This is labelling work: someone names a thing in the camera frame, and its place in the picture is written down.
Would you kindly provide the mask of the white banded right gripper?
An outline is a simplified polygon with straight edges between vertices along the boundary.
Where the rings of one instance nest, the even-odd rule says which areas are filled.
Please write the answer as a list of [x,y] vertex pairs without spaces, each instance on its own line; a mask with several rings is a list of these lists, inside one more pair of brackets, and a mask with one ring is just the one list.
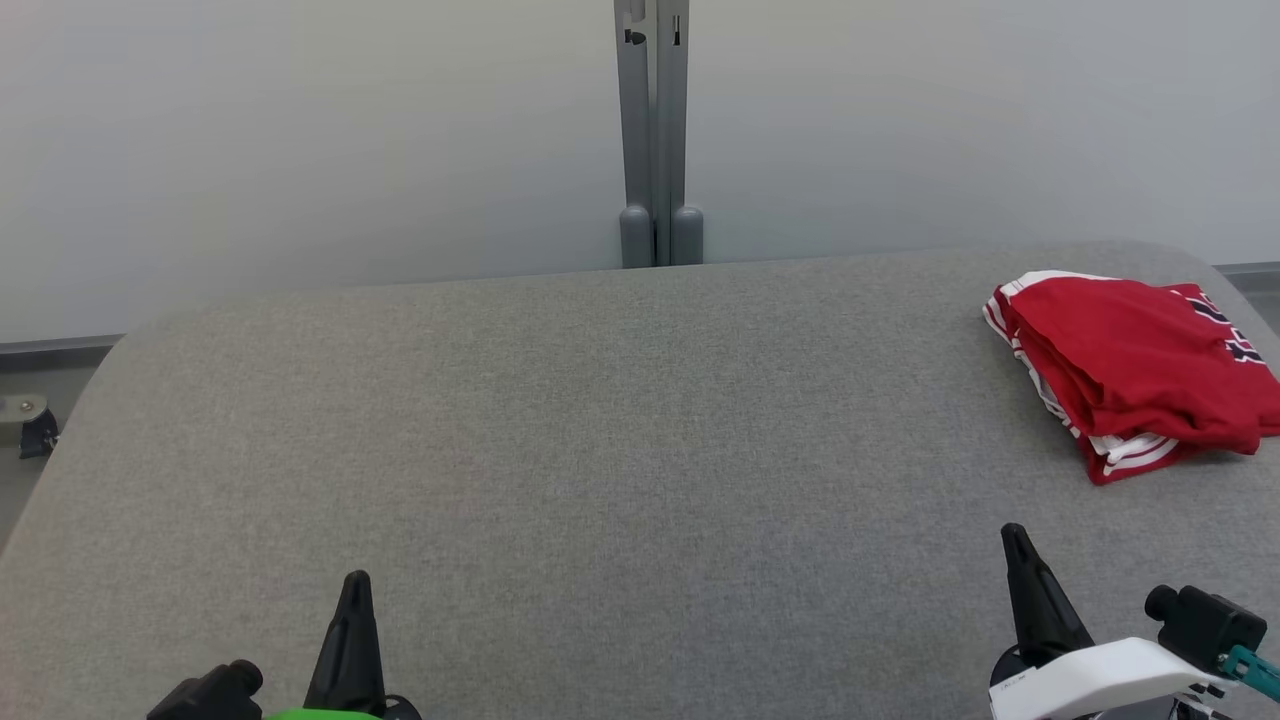
[[1194,685],[1236,687],[1153,641],[1094,646],[1025,527],[1002,525],[1001,543],[1016,655],[1030,669],[989,688],[993,720],[1076,720],[1187,694]]

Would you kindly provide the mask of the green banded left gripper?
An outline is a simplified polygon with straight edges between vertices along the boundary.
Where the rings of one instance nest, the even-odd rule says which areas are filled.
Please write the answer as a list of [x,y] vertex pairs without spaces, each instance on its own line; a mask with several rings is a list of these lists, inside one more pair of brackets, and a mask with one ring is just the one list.
[[366,571],[348,573],[343,580],[303,706],[264,720],[422,720],[407,698],[387,696],[372,582]]

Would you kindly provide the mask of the red shorts with white stripes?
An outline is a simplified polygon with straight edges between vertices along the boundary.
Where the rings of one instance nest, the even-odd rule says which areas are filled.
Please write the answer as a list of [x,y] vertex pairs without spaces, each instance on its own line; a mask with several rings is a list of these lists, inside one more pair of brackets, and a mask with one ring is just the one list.
[[1280,378],[1197,284],[1059,279],[1012,297],[1028,354],[1089,436],[1153,433],[1180,454],[1280,437]]

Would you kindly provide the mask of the metal foot with black caster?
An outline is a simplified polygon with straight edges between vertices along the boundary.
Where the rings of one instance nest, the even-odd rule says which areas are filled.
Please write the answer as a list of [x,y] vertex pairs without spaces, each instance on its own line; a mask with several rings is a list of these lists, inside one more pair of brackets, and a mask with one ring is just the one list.
[[0,448],[19,459],[47,457],[60,437],[58,419],[42,395],[0,395]]

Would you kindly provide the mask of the grey metal partition post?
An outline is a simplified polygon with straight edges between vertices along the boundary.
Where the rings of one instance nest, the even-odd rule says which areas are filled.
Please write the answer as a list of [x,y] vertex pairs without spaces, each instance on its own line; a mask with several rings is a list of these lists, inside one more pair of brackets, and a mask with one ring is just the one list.
[[613,0],[623,150],[623,266],[704,261],[705,215],[687,197],[691,0]]

